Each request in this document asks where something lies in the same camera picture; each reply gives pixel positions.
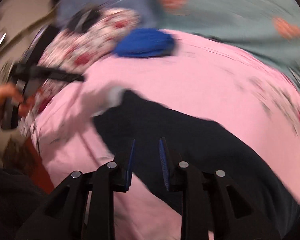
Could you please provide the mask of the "person's left hand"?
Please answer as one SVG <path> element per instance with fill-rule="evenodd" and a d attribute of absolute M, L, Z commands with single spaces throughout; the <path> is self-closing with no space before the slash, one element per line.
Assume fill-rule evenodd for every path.
<path fill-rule="evenodd" d="M 0 125 L 4 112 L 4 104 L 7 99 L 12 99 L 14 102 L 19 103 L 19 116 L 25 117 L 29 111 L 34 107 L 35 98 L 33 96 L 24 100 L 22 94 L 17 90 L 15 85 L 6 83 L 0 85 Z"/>

